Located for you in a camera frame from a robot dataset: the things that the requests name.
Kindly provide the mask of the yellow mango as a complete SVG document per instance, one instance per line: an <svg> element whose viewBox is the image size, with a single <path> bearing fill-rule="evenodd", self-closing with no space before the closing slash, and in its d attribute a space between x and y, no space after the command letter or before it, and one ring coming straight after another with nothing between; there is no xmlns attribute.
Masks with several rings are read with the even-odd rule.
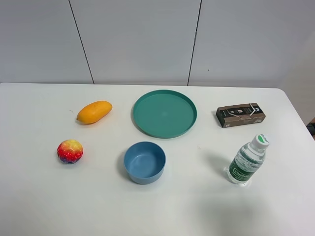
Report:
<svg viewBox="0 0 315 236"><path fill-rule="evenodd" d="M81 124L93 124L109 114L112 108L112 104L107 101L97 101L82 108L76 120Z"/></svg>

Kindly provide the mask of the teal round plate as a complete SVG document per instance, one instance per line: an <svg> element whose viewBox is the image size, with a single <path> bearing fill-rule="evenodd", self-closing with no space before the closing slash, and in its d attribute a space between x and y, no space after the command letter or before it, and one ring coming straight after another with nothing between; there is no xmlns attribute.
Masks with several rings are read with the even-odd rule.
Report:
<svg viewBox="0 0 315 236"><path fill-rule="evenodd" d="M193 127L197 109L186 95L159 89L141 96L133 105L131 117L143 133L170 139L185 134Z"/></svg>

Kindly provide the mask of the blue bowl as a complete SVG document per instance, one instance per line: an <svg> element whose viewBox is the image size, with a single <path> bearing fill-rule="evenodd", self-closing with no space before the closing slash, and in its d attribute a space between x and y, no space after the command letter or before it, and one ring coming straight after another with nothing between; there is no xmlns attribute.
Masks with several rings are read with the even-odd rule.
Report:
<svg viewBox="0 0 315 236"><path fill-rule="evenodd" d="M138 142L124 155L124 167L130 179L137 184L151 184L163 174L166 154L157 144Z"/></svg>

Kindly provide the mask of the brown carton box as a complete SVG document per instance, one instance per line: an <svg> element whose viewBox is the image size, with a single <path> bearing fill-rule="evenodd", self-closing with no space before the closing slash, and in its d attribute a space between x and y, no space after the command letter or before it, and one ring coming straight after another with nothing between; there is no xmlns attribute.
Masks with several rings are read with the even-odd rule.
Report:
<svg viewBox="0 0 315 236"><path fill-rule="evenodd" d="M257 103L219 107L216 116L222 128L262 123L266 118Z"/></svg>

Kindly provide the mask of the multicolour bumpy ball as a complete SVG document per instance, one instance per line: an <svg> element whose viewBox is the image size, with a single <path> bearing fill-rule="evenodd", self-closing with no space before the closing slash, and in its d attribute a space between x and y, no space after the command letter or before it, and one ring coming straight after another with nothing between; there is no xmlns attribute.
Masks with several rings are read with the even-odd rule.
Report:
<svg viewBox="0 0 315 236"><path fill-rule="evenodd" d="M77 140L65 140L58 146L57 156L65 164L74 164L83 156L83 146Z"/></svg>

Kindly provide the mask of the clear water bottle green label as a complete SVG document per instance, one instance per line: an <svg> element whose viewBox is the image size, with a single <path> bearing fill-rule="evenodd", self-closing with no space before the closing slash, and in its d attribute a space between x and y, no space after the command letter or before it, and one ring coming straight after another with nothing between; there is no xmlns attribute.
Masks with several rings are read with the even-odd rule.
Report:
<svg viewBox="0 0 315 236"><path fill-rule="evenodd" d="M227 176L234 184L246 184L265 160L269 141L264 134L257 134L243 145L227 168Z"/></svg>

